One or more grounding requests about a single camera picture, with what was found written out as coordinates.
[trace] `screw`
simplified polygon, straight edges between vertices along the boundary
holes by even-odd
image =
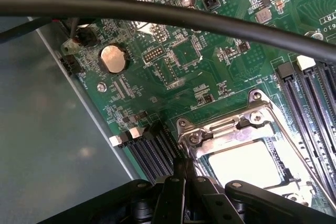
[[[198,144],[201,141],[201,138],[197,133],[193,133],[189,137],[189,141],[192,142],[193,144]]]
[[[203,177],[199,177],[199,178],[197,178],[197,181],[198,181],[198,182],[205,182],[205,180],[206,180],[206,179],[203,178]]]
[[[139,188],[146,187],[146,186],[147,186],[147,184],[145,184],[145,183],[138,184],[138,187],[139,187]]]
[[[183,121],[183,120],[181,120],[181,121],[179,121],[179,126],[181,126],[181,127],[185,127],[186,126],[186,123],[185,123],[185,121]]]
[[[264,115],[260,111],[254,111],[250,115],[250,121],[254,124],[260,124],[263,122],[263,117]]]
[[[253,94],[253,99],[254,100],[259,100],[261,98],[261,94],[259,93],[259,92],[255,92],[254,94]]]
[[[232,183],[232,186],[236,187],[236,188],[242,187],[242,185],[240,183],[237,183],[237,182]]]
[[[98,92],[104,93],[107,91],[107,86],[104,82],[99,82],[97,85]]]

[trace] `surface mount component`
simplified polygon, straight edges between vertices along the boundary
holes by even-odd
[[[268,8],[264,8],[256,13],[258,23],[266,23],[272,19],[272,13]]]
[[[101,51],[99,62],[109,73],[120,73],[127,67],[127,53],[116,44],[108,45]]]
[[[195,6],[196,0],[181,0],[181,5],[183,7],[193,7]]]
[[[265,7],[268,7],[271,5],[271,1],[270,0],[261,0],[262,5],[264,5]]]

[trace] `power cable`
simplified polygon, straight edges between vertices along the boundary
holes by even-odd
[[[201,10],[132,0],[0,0],[0,16],[114,18],[164,24],[254,41],[336,62],[336,46],[258,23]]]
[[[52,22],[51,18],[36,18],[32,21],[26,22],[22,25],[16,26],[14,28],[11,28],[7,31],[4,31],[0,33],[0,44],[6,43],[12,39],[16,39],[18,37],[21,37],[25,34],[29,34],[32,31],[45,26],[47,24],[50,24]]]

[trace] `green circuit board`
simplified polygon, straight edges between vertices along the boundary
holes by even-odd
[[[146,1],[184,4],[184,0]],[[189,8],[302,35],[318,33],[336,44],[336,0],[191,1]],[[209,7],[209,1],[215,5]],[[100,40],[97,45],[80,47],[69,40],[62,52],[79,61],[84,72],[78,78],[112,135],[161,120],[177,136],[178,118],[197,124],[244,108],[253,88],[262,89],[287,111],[275,69],[286,61],[295,64],[298,55],[293,52],[159,24],[103,19],[90,27]],[[129,55],[128,67],[119,74],[107,73],[98,63],[100,51],[112,43]],[[106,92],[97,91],[101,82]]]

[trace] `black connector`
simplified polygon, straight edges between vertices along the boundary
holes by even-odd
[[[76,41],[84,47],[92,47],[100,42],[90,27],[78,28]]]
[[[219,0],[203,0],[206,10],[214,10],[221,6]]]
[[[65,55],[60,59],[69,76],[73,74],[82,73],[83,69],[74,55]]]

